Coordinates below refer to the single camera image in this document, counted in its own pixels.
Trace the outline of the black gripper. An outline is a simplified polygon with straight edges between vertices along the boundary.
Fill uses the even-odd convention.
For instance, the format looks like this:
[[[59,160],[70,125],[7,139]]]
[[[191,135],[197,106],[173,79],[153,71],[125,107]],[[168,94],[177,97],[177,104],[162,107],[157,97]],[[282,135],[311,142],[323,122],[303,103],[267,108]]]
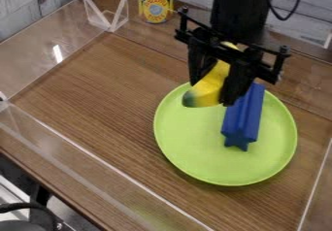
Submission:
[[[224,60],[229,72],[220,103],[227,107],[245,95],[254,80],[279,80],[290,48],[266,40],[268,15],[275,13],[272,0],[213,0],[204,15],[189,7],[179,9],[176,39],[188,47],[189,82],[196,85],[216,58]]]

